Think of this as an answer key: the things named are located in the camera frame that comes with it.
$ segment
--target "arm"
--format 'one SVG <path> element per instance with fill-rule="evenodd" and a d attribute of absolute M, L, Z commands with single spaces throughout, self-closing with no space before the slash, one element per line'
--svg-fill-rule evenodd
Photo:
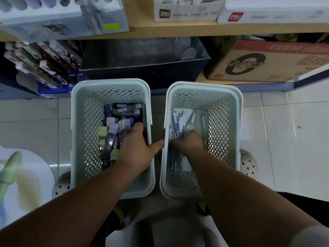
<path fill-rule="evenodd" d="M 275 191 L 203 150 L 196 131 L 170 143 L 187 156 L 213 220 L 230 247 L 284 247 L 302 229 L 320 225 Z"/>
<path fill-rule="evenodd" d="M 113 166 L 2 229 L 0 246 L 88 246 L 123 191 L 163 146 L 163 141 L 147 146 L 142 132 L 136 123 Z"/>

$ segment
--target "black deli logo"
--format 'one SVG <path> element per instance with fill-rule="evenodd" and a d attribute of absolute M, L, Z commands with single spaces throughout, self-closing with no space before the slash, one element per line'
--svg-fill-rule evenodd
<path fill-rule="evenodd" d="M 225 69 L 225 73 L 230 75 L 239 75 L 239 74 L 245 74 L 248 73 L 257 67 L 265 64 L 265 55 L 253 53 L 253 54 L 247 54 L 243 55 L 235 60 L 231 60 L 227 68 Z"/>
<path fill-rule="evenodd" d="M 159 17 L 160 18 L 170 18 L 170 9 L 160 8 Z"/>

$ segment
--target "forearm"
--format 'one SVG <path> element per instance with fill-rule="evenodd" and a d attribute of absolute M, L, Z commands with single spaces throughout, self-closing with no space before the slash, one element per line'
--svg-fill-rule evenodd
<path fill-rule="evenodd" d="M 288 246 L 307 226 L 320 224 L 261 183 L 202 149 L 187 158 L 212 217 L 229 246 Z"/>
<path fill-rule="evenodd" d="M 136 174 L 116 163 L 0 231 L 1 246 L 88 246 Z"/>

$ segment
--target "tile floor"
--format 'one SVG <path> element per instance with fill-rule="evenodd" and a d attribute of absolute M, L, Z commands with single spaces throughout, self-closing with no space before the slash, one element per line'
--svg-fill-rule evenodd
<path fill-rule="evenodd" d="M 328 93 L 329 80 L 294 92 L 243 94 L 240 146 L 254 155 L 259 182 L 329 201 Z M 152 137 L 157 139 L 161 133 L 156 132 L 162 130 L 154 129 L 163 126 L 162 106 L 152 109 Z M 70 117 L 70 99 L 2 100 L 0 145 L 36 153 L 56 179 L 69 170 Z"/>

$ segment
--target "white box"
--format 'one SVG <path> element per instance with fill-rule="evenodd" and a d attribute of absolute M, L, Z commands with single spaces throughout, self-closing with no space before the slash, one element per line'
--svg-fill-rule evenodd
<path fill-rule="evenodd" d="M 97 0 L 94 6 L 87 6 L 94 8 L 91 11 L 85 5 L 80 6 L 77 0 L 69 0 L 67 6 L 63 6 L 61 0 L 55 1 L 53 8 L 42 5 L 39 9 L 27 7 L 23 11 L 15 8 L 7 13 L 0 11 L 0 27 L 28 42 L 129 31 L 121 0 L 112 0 L 109 3 Z M 95 29 L 90 22 L 94 16 L 101 29 Z"/>
<path fill-rule="evenodd" d="M 178 5 L 177 2 L 192 4 Z M 153 0 L 153 4 L 156 22 L 204 21 L 216 20 L 224 0 Z"/>
<path fill-rule="evenodd" d="M 217 22 L 328 23 L 328 0 L 226 0 Z"/>

